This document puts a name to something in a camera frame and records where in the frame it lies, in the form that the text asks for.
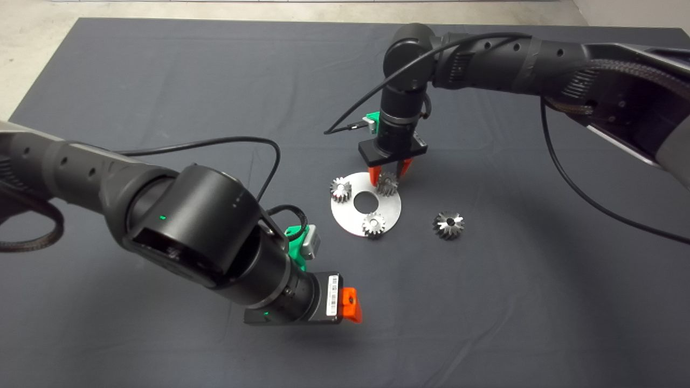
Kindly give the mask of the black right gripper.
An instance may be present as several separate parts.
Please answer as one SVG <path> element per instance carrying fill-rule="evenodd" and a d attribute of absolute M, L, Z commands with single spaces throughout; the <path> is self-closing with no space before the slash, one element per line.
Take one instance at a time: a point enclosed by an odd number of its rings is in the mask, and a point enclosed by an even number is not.
<path fill-rule="evenodd" d="M 400 149 L 384 150 L 377 144 L 377 139 L 369 139 L 358 144 L 358 150 L 365 164 L 369 167 L 369 180 L 377 186 L 382 172 L 382 165 L 397 162 L 397 177 L 403 177 L 412 164 L 412 158 L 423 155 L 428 150 L 428 143 L 417 134 L 412 134 L 409 143 Z"/>

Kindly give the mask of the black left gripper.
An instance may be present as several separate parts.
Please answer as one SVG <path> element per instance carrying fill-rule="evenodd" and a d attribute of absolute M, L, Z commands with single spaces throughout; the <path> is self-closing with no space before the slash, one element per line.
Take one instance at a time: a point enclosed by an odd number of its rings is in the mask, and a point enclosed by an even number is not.
<path fill-rule="evenodd" d="M 271 304 L 245 309 L 243 322 L 253 326 L 336 325 L 342 320 L 363 321 L 357 290 L 343 287 L 337 271 L 298 271 Z"/>

